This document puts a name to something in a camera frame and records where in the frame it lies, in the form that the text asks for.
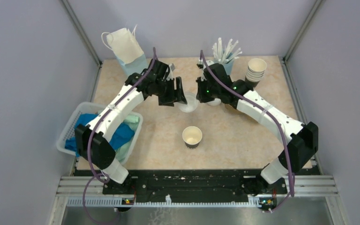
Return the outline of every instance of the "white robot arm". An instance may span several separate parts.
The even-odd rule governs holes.
[[[88,160],[89,151],[92,163],[113,181],[122,184],[129,174],[115,158],[115,151],[109,144],[114,132],[126,116],[151,95],[158,96],[159,105],[174,106],[174,102],[187,103],[181,78],[173,79],[173,69],[172,64],[167,65],[155,60],[152,70],[141,82],[137,84],[147,69],[144,69],[141,74],[134,73],[129,76],[119,94],[94,120],[86,126],[79,125],[75,128],[75,139],[79,154]],[[95,130],[95,133],[88,149],[92,130]]]
[[[276,122],[268,116],[267,113],[272,114],[280,124],[285,135],[285,145],[288,148],[292,172],[298,172],[317,152],[318,127],[312,122],[303,124],[302,122],[285,115],[265,101],[247,82],[243,80],[233,82],[226,74],[223,65],[217,63],[212,64],[212,62],[208,61],[206,64],[208,64],[209,69],[215,75],[216,79],[220,81],[220,84],[213,78],[209,70],[204,68],[203,75],[196,80],[198,83],[197,99],[201,103],[206,103],[215,98],[219,98],[224,104],[229,104],[238,111],[241,111],[258,121],[282,141]],[[243,96],[245,99],[260,105],[264,110],[235,96],[222,85],[232,89],[239,96]],[[285,158],[285,151],[282,151],[277,158],[263,168],[259,179],[263,188],[266,188],[287,174],[288,165]]]

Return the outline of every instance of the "white wall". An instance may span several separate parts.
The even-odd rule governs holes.
[[[101,60],[114,54],[101,33],[138,24],[147,56],[212,55],[218,37],[239,40],[244,55],[285,55],[315,0],[70,0]]]
[[[96,69],[58,0],[0,0],[0,225],[47,223],[73,160],[54,144]]]
[[[360,224],[360,1],[326,1],[290,62],[319,158]]]

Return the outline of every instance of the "metal floor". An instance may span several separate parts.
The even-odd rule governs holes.
[[[100,222],[113,225],[332,225],[324,197],[291,198],[273,214],[257,208],[133,208],[114,213],[113,208],[88,208]],[[94,225],[82,207],[67,207],[62,225]]]

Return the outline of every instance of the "white basket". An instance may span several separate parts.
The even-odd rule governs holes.
[[[105,109],[105,107],[106,107],[105,105],[95,104],[95,103],[91,103],[91,102],[80,103],[78,105],[78,107],[75,109],[75,111],[72,113],[66,126],[64,127],[63,131],[60,134],[60,137],[56,142],[57,149],[64,153],[75,156],[75,152],[65,149],[65,145],[66,145],[67,139],[75,136],[74,126],[75,126],[75,123],[77,122],[79,116],[81,114],[85,114],[85,113],[95,114],[98,111]],[[135,147],[135,144],[136,144],[136,141],[139,136],[140,130],[142,128],[142,123],[143,123],[143,116],[141,114],[136,113],[136,112],[130,112],[129,115],[135,115],[135,116],[139,117],[139,124],[135,131],[135,135],[130,140],[131,144],[129,146],[129,150],[127,151],[127,155],[126,155],[125,159],[120,162],[121,164],[125,164],[127,162],[127,160],[129,159],[130,154],[132,154],[133,148]]]

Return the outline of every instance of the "marble tabletop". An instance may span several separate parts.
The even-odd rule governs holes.
[[[231,78],[244,79],[248,61],[242,56],[234,63]],[[278,56],[258,56],[267,62],[264,78],[256,91],[269,103],[292,118],[297,118]],[[162,58],[176,67],[173,76],[181,76],[184,91],[196,93],[196,78],[201,75],[197,58]],[[126,76],[117,60],[105,60],[100,73],[95,103],[109,104],[121,89]],[[148,97],[134,112],[143,116],[142,129],[128,161],[127,169],[256,169],[263,168],[283,150],[282,143],[245,114],[234,113],[224,104],[199,104],[190,113],[177,107],[158,106],[158,98]],[[202,130],[196,149],[188,149],[181,137],[188,126]],[[304,168],[311,168],[308,162]],[[77,169],[89,169],[80,158]]]

